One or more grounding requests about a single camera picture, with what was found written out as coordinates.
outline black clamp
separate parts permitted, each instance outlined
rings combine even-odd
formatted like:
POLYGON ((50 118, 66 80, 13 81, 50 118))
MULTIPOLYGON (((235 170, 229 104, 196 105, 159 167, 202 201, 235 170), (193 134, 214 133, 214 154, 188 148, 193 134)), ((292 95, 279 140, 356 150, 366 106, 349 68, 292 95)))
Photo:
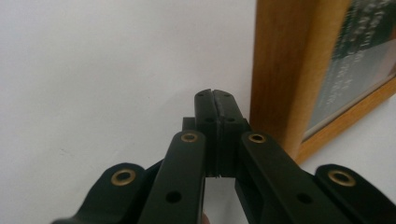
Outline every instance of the black clamp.
POLYGON ((233 96, 195 95, 163 161, 106 170, 83 205, 54 224, 201 223, 206 177, 234 177, 249 223, 396 223, 396 206, 355 172, 320 166, 310 175, 265 133, 250 130, 233 96))

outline black plastic part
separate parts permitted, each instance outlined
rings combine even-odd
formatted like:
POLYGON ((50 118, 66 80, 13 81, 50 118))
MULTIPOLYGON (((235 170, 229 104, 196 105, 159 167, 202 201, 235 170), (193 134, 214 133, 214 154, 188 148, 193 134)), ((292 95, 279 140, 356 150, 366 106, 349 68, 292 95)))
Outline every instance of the black plastic part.
POLYGON ((226 91, 213 91, 219 115, 218 167, 222 177, 235 177, 239 139, 249 127, 233 96, 226 91))
POLYGON ((194 97, 194 107, 195 130, 203 133, 206 137, 206 176, 219 176, 217 165, 219 157, 217 150, 219 141, 219 118, 212 90, 196 93, 194 97))
POLYGON ((201 223, 204 184, 204 135, 189 130, 177 133, 138 223, 201 223))
POLYGON ((334 164, 323 165, 317 169, 315 180, 355 223, 396 223, 396 206, 354 171, 334 164), (335 181, 330 179, 334 171, 335 181))
MULTIPOLYGON (((351 223, 269 135, 244 133, 239 151, 263 198, 264 209, 269 203, 277 216, 284 217, 282 223, 351 223), (251 141, 252 134, 263 136, 263 142, 251 141)), ((273 219, 264 216, 259 223, 273 219)))
POLYGON ((56 220, 53 224, 135 223, 143 205, 144 194, 141 194, 140 189, 144 183, 144 173, 142 167, 130 163, 107 169, 93 185, 78 212, 73 217, 56 220), (116 186, 111 178, 123 169, 134 171, 134 181, 124 186, 116 186))

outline white wall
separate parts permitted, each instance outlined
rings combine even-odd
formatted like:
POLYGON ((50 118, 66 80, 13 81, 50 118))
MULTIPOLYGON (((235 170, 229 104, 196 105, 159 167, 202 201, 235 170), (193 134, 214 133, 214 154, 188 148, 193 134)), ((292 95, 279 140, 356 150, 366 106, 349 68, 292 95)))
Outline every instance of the white wall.
MULTIPOLYGON (((1 1, 0 222, 70 217, 106 168, 160 160, 182 117, 193 116, 198 91, 232 93, 247 117, 254 7, 1 1)), ((304 168, 340 161, 367 170, 396 201, 395 109, 393 99, 320 153, 326 160, 317 155, 304 168), (356 153, 367 142, 381 153, 356 153), (341 156, 341 147, 352 152, 341 156)), ((212 224, 247 223, 233 181, 206 185, 212 224)))

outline wooden picture frame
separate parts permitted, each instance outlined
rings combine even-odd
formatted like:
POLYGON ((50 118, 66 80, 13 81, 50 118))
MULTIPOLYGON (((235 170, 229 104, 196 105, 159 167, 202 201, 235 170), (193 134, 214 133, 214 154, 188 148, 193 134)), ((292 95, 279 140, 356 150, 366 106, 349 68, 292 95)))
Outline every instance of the wooden picture frame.
POLYGON ((301 163, 396 92, 396 78, 304 139, 351 1, 259 0, 250 124, 301 163))

